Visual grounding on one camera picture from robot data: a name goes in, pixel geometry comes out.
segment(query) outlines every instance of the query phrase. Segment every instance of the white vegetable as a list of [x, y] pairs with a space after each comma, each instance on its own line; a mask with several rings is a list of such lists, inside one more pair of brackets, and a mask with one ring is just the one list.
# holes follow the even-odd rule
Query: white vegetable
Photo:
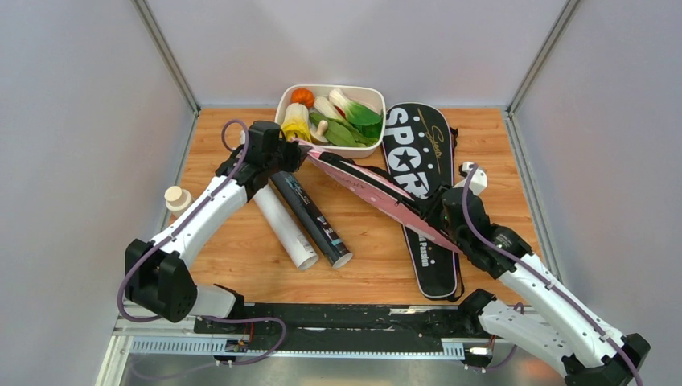
[[321, 145], [325, 145], [329, 143], [329, 140], [327, 140], [324, 137], [324, 132], [327, 131], [327, 127], [329, 126], [329, 123], [327, 121], [320, 121], [318, 123], [318, 128], [317, 130], [311, 130], [310, 135], [313, 137], [313, 142]]
[[334, 108], [334, 106], [329, 102], [324, 96], [318, 96], [315, 98], [315, 103], [313, 104], [316, 110], [318, 110], [323, 116], [332, 119], [339, 119], [340, 121], [346, 121], [343, 119], [341, 114]]

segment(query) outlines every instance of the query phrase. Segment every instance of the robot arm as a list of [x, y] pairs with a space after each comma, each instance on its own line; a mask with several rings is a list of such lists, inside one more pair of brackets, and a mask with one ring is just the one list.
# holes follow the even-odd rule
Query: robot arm
[[230, 289], [196, 285], [189, 268], [220, 225], [264, 187], [272, 174], [294, 172], [301, 166], [306, 147], [287, 142], [280, 133], [275, 123], [254, 122], [241, 163], [237, 148], [220, 165], [206, 191], [171, 226], [149, 242], [130, 243], [125, 251], [125, 271], [127, 275], [132, 271], [125, 285], [129, 300], [171, 322], [188, 315], [225, 318], [238, 302], [244, 303]]
[[[461, 171], [465, 175], [484, 174], [468, 164]], [[471, 176], [471, 182], [476, 178], [482, 176]], [[443, 194], [443, 217], [451, 240], [474, 266], [533, 305], [549, 326], [516, 313], [481, 289], [470, 295], [462, 307], [478, 319], [487, 333], [504, 337], [541, 358], [564, 376], [567, 384], [627, 384], [632, 379], [627, 360], [634, 367], [641, 366], [650, 349], [647, 341], [638, 334], [625, 336], [599, 318], [549, 272], [515, 232], [492, 224], [479, 191], [460, 183]], [[465, 218], [463, 195], [468, 195], [466, 211], [471, 224]], [[472, 228], [491, 245], [475, 236]]]

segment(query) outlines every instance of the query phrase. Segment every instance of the plastic container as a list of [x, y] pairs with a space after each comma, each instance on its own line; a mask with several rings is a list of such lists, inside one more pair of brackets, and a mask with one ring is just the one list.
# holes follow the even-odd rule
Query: plastic container
[[277, 122], [279, 125], [284, 123], [286, 107], [290, 105], [291, 94], [296, 88], [307, 88], [316, 97], [328, 97], [329, 91], [335, 88], [340, 88], [341, 91], [343, 91], [343, 94], [345, 94], [349, 99], [358, 101], [377, 113], [384, 115], [384, 123], [381, 125], [381, 135], [379, 136], [379, 141], [377, 141], [374, 145], [369, 147], [320, 147], [345, 158], [365, 158], [372, 155], [372, 153], [374, 153], [374, 151], [381, 146], [381, 140], [384, 138], [384, 131], [386, 130], [386, 101], [384, 101], [384, 96], [381, 95], [381, 92], [376, 91], [374, 88], [355, 86], [339, 86], [333, 84], [296, 84], [295, 86], [291, 86], [286, 89], [284, 95], [281, 96], [279, 106], [277, 107], [277, 112], [275, 113], [275, 122]]

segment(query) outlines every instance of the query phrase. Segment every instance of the gray wall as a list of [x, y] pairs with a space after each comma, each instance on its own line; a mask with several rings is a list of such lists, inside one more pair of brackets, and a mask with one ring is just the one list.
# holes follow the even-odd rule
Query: gray wall
[[679, 374], [682, 3], [585, 0], [518, 114], [565, 284]]
[[92, 384], [191, 113], [128, 1], [0, 3], [0, 384]]
[[202, 105], [275, 105], [296, 83], [387, 103], [511, 101], [565, 0], [149, 0]]

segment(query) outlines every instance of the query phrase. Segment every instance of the wooden surface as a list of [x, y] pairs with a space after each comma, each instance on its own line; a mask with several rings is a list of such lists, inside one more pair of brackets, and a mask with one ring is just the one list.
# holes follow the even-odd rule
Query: wooden surface
[[[496, 109], [444, 109], [451, 127], [459, 128], [455, 165], [476, 161], [488, 174], [481, 194], [492, 220], [517, 231], [539, 251], [504, 123]], [[205, 109], [192, 142], [181, 186], [198, 197], [228, 152], [220, 141], [222, 125], [240, 118], [274, 119], [274, 109]], [[238, 143], [238, 126], [228, 143]], [[385, 168], [381, 150], [361, 165]], [[198, 283], [220, 284], [243, 294], [247, 302], [318, 302], [372, 304], [433, 304], [417, 288], [401, 226], [304, 162], [296, 178], [318, 204], [336, 232], [355, 254], [333, 270], [320, 254], [317, 264], [298, 271], [255, 203], [233, 215], [209, 240], [194, 265]], [[462, 257], [466, 292], [483, 288], [507, 303], [518, 295], [476, 269]]]

